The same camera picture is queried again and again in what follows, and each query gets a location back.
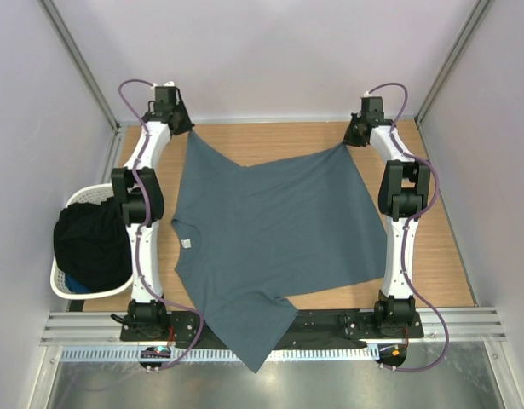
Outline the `black t shirt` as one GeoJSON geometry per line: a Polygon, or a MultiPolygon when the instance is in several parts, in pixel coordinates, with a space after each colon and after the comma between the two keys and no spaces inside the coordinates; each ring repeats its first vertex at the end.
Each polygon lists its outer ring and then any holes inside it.
{"type": "Polygon", "coordinates": [[[114,290],[132,274],[129,236],[114,198],[63,209],[53,247],[58,269],[91,293],[114,290]]]}

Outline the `white laundry basket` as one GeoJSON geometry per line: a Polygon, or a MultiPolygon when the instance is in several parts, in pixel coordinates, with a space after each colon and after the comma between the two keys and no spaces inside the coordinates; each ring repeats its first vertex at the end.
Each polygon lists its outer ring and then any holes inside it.
{"type": "Polygon", "coordinates": [[[50,284],[59,297],[109,297],[131,285],[130,241],[111,184],[69,198],[54,226],[53,250],[50,284]]]}

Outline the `aluminium rail frame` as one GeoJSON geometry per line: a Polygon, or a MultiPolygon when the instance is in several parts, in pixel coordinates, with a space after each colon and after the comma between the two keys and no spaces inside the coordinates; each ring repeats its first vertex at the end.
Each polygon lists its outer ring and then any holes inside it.
{"type": "MultiPolygon", "coordinates": [[[[493,307],[440,308],[453,342],[506,339],[501,319],[493,307]]],[[[111,344],[119,341],[121,325],[109,313],[52,313],[43,329],[41,343],[50,344],[111,344]]]]}

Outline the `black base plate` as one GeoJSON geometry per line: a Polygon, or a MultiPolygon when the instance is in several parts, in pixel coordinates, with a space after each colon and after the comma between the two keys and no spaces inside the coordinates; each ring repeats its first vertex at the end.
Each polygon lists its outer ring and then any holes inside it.
{"type": "MultiPolygon", "coordinates": [[[[187,347],[199,328],[199,317],[186,311],[169,313],[167,330],[122,325],[119,339],[125,342],[162,342],[169,340],[179,348],[187,347]]],[[[423,327],[418,314],[413,324],[384,324],[376,326],[372,311],[359,309],[301,310],[285,335],[274,347],[276,350],[359,349],[365,343],[392,339],[421,339],[423,327]]]]}

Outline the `right corner aluminium post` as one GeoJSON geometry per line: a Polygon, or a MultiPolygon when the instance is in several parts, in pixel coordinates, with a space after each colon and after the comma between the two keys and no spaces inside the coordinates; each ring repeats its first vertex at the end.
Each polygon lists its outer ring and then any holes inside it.
{"type": "Polygon", "coordinates": [[[493,0],[475,1],[473,8],[470,10],[468,17],[458,32],[456,39],[447,53],[440,70],[435,76],[433,83],[430,85],[429,91],[424,97],[417,115],[415,116],[415,124],[418,128],[421,127],[422,122],[426,119],[430,108],[433,106],[437,96],[441,92],[443,86],[446,84],[446,81],[459,63],[465,50],[475,35],[475,32],[477,31],[481,22],[484,20],[493,3],[493,0]]]}

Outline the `corner aluminium post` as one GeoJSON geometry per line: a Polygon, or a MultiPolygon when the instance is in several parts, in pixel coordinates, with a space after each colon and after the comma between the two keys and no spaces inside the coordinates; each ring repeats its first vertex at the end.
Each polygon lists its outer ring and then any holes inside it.
{"type": "Polygon", "coordinates": [[[465,50],[475,35],[475,32],[477,31],[481,22],[484,20],[493,3],[493,0],[475,1],[473,8],[470,10],[468,17],[458,32],[456,39],[447,53],[440,70],[435,76],[433,83],[430,85],[429,91],[424,97],[417,115],[415,116],[415,124],[418,128],[421,127],[422,122],[426,119],[430,108],[433,106],[437,96],[441,92],[443,86],[446,84],[446,81],[459,63],[465,50]]]}
{"type": "Polygon", "coordinates": [[[118,120],[112,112],[112,109],[110,108],[106,97],[103,95],[102,90],[97,83],[92,71],[89,69],[87,61],[84,59],[80,48],[74,40],[73,35],[64,21],[60,11],[56,7],[55,2],[52,0],[38,0],[37,3],[46,15],[46,18],[54,29],[57,37],[60,39],[64,50],[68,54],[72,64],[75,66],[78,72],[79,77],[83,80],[84,85],[94,99],[95,104],[100,109],[111,129],[114,132],[117,132],[119,130],[118,120]]]}

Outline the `grey-blue t shirt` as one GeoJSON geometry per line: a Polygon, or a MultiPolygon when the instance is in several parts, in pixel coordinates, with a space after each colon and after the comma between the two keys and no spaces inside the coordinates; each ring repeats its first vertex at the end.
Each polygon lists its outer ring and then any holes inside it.
{"type": "Polygon", "coordinates": [[[176,272],[253,372],[297,316],[293,296],[381,279],[387,235],[348,148],[242,166],[187,137],[176,272]]]}

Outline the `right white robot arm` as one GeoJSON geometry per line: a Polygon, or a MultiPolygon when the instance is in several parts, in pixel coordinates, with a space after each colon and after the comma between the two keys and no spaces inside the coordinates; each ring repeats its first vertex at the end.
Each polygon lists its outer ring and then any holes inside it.
{"type": "Polygon", "coordinates": [[[431,169],[401,140],[385,118],[383,98],[366,93],[360,111],[351,115],[343,141],[375,148],[385,163],[377,207],[387,226],[383,284],[371,313],[359,313],[350,324],[357,337],[403,337],[420,321],[412,289],[414,243],[420,215],[429,204],[431,169]]]}

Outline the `blue garment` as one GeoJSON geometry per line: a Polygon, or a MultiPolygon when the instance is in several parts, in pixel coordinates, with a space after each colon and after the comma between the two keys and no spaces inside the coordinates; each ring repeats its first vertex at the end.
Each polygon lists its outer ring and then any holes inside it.
{"type": "Polygon", "coordinates": [[[90,294],[91,290],[86,286],[72,278],[70,275],[65,275],[66,287],[76,294],[90,294]]]}

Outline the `left corner aluminium post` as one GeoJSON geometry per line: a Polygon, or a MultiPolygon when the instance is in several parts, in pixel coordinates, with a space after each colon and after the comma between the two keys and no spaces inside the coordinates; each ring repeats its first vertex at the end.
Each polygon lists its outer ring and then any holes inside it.
{"type": "Polygon", "coordinates": [[[111,129],[114,132],[117,132],[119,130],[118,120],[112,112],[112,109],[110,108],[106,97],[103,95],[102,90],[97,83],[92,71],[89,69],[87,61],[84,59],[80,48],[74,40],[73,35],[64,21],[60,11],[56,7],[55,2],[52,0],[38,0],[37,3],[46,15],[46,18],[54,29],[57,37],[60,39],[64,50],[68,54],[72,64],[75,66],[78,72],[79,77],[83,80],[84,85],[94,99],[95,104],[100,109],[111,129]]]}

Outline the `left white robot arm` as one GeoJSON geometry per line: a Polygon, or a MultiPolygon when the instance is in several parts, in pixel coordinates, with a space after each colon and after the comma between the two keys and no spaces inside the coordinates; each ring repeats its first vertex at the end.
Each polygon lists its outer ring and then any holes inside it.
{"type": "Polygon", "coordinates": [[[134,115],[141,135],[124,165],[111,173],[113,196],[129,236],[132,292],[125,316],[112,318],[122,326],[122,341],[159,341],[171,331],[158,268],[158,231],[164,215],[164,195],[156,175],[163,150],[174,135],[193,123],[174,82],[137,83],[150,86],[153,98],[146,113],[134,115]]]}

